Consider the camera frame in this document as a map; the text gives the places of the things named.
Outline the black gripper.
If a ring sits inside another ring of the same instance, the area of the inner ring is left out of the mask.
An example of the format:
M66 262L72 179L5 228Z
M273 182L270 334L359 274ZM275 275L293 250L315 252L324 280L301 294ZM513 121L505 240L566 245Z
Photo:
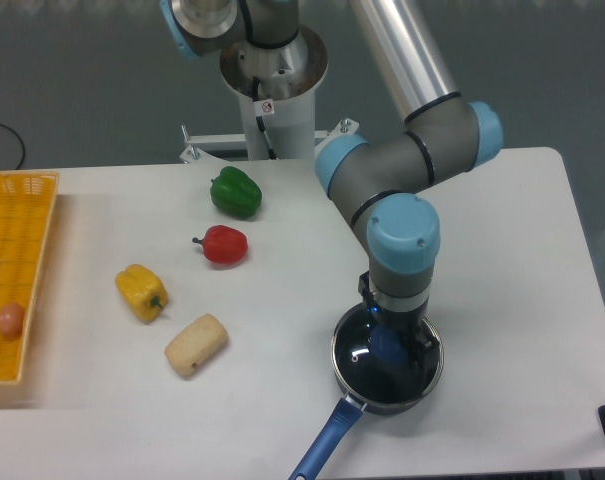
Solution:
M440 339L431 327L423 327L428 301L417 308L394 312L377 305L370 287L369 272L358 280L363 307L375 325L370 334L374 350L410 350L409 367L418 380L435 380L441 368Z

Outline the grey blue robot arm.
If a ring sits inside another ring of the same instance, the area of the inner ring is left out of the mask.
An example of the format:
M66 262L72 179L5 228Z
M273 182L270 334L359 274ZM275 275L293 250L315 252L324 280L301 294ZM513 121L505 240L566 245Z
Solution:
M313 158L325 193L368 256L363 303L333 340L335 368L347 383L439 364L424 313L440 223L420 193L493 159L503 145L498 116L462 100L414 2L355 1L352 9L405 126L382 146L349 132L315 143L314 93L328 59L296 2L161 3L183 55L220 53L249 158Z

